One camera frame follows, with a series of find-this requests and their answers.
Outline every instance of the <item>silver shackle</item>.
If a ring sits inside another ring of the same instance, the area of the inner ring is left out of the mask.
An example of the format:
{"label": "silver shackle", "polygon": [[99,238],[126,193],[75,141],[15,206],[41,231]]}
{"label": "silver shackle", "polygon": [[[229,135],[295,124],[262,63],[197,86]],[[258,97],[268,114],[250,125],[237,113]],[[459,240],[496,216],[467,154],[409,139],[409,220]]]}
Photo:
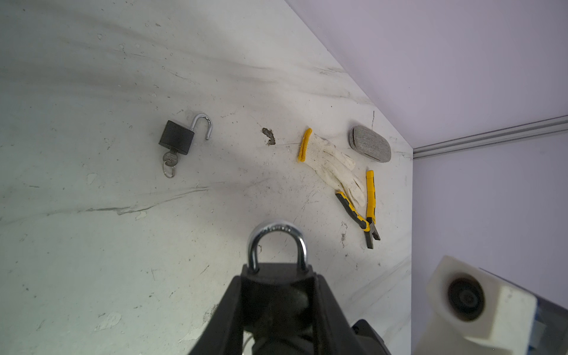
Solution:
{"label": "silver shackle", "polygon": [[303,272],[308,272],[308,251],[306,249],[306,243],[302,236],[302,232],[298,227],[290,222],[282,219],[273,219],[262,222],[257,225],[252,231],[249,237],[249,243],[247,246],[248,252],[248,268],[252,273],[257,273],[258,268],[258,254],[256,249],[258,247],[258,242],[260,238],[264,237],[271,232],[284,232],[292,236],[298,247],[298,267]]}
{"label": "silver shackle", "polygon": [[197,120],[200,118],[205,118],[207,122],[209,122],[209,130],[207,131],[207,135],[205,136],[205,139],[209,140],[209,138],[211,138],[211,131],[213,131],[213,124],[211,123],[211,120],[209,119],[209,117],[207,117],[206,114],[196,114],[195,117],[193,117],[193,122],[191,122],[189,130],[191,132],[194,132],[195,124],[197,124]]}

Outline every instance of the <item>pliers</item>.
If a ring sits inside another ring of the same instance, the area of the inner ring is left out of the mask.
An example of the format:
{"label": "pliers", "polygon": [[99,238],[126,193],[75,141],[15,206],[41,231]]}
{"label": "pliers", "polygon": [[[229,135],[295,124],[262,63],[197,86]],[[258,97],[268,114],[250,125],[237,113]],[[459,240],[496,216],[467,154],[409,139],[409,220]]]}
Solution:
{"label": "pliers", "polygon": [[375,200],[375,173],[372,170],[367,172],[367,218],[364,219],[353,207],[351,201],[347,198],[343,191],[338,191],[335,196],[343,205],[347,214],[363,229],[365,233],[365,240],[367,241],[367,248],[373,248],[373,239],[381,240],[379,232],[375,226],[375,207],[377,201]]}

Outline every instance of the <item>white work glove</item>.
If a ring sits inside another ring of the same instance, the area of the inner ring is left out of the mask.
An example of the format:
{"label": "white work glove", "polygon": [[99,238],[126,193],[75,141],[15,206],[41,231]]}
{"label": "white work glove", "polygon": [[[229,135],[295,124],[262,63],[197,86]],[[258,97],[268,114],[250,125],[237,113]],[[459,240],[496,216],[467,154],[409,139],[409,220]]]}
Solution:
{"label": "white work glove", "polygon": [[344,191],[356,210],[365,205],[364,186],[352,172],[355,162],[328,140],[312,134],[311,128],[304,133],[298,160],[315,170],[327,185]]}

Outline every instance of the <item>camera lens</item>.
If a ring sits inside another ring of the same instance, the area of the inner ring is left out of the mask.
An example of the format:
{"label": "camera lens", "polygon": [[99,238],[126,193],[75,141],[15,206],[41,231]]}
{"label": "camera lens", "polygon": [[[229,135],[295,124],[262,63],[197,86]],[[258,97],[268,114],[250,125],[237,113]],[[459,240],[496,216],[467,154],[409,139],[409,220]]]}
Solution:
{"label": "camera lens", "polygon": [[458,318],[472,321],[483,312],[485,298],[479,282],[474,279],[459,278],[448,287],[448,301]]}

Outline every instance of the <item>black padlock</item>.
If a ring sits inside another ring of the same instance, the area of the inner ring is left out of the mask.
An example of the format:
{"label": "black padlock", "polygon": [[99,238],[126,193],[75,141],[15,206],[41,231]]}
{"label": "black padlock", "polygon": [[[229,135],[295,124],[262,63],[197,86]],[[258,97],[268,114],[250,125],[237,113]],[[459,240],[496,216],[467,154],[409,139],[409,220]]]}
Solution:
{"label": "black padlock", "polygon": [[[209,138],[211,138],[213,124],[211,123],[209,117],[207,117],[207,115],[205,114],[195,115],[189,129],[173,121],[168,121],[166,123],[166,127],[164,128],[164,132],[162,133],[159,144],[162,147],[168,148],[170,150],[169,152],[165,153],[162,158],[162,169],[164,171],[164,175],[166,175],[167,178],[173,178],[176,175],[176,165],[178,163],[177,153],[179,152],[183,155],[187,155],[187,153],[189,152],[191,141],[193,140],[193,136],[195,135],[193,129],[195,128],[197,120],[200,118],[205,118],[207,122],[209,122],[209,130],[207,131],[207,136],[205,137],[205,139],[208,140]],[[170,175],[168,175],[166,172],[166,166],[169,166],[172,169],[172,173]]]}

